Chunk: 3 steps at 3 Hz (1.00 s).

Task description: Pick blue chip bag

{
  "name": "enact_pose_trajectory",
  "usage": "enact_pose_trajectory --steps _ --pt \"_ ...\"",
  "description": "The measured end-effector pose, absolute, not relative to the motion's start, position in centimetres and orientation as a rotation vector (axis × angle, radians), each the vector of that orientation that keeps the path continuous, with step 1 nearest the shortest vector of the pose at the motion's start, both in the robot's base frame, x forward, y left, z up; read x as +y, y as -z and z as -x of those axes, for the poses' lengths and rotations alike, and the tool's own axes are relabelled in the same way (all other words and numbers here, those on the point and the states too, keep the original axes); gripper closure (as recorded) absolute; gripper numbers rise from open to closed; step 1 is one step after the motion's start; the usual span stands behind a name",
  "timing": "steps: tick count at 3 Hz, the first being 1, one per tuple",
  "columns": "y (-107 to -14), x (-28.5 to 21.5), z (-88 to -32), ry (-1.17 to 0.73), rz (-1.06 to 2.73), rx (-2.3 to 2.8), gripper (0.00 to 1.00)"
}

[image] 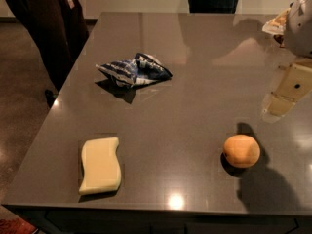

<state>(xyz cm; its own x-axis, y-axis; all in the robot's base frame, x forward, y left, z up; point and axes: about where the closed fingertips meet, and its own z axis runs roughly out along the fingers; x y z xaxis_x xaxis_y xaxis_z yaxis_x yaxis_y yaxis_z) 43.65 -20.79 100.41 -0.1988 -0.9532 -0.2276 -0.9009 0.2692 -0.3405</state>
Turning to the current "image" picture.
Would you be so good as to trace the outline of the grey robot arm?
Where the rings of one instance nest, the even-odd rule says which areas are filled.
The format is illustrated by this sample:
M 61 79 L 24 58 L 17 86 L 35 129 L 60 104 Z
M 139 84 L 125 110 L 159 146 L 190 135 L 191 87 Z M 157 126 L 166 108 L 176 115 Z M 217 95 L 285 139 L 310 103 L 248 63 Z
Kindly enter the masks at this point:
M 312 0 L 296 0 L 262 31 L 280 41 L 296 59 L 280 66 L 273 78 L 273 90 L 264 97 L 261 117 L 274 123 L 291 111 L 312 91 Z

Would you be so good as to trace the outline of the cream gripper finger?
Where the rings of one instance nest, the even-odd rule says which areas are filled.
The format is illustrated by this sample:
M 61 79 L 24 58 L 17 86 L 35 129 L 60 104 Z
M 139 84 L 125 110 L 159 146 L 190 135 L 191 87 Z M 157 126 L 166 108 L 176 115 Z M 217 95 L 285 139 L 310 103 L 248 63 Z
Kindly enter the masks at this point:
M 262 101 L 261 117 L 265 122 L 275 123 L 291 111 L 295 105 L 295 101 L 267 94 Z

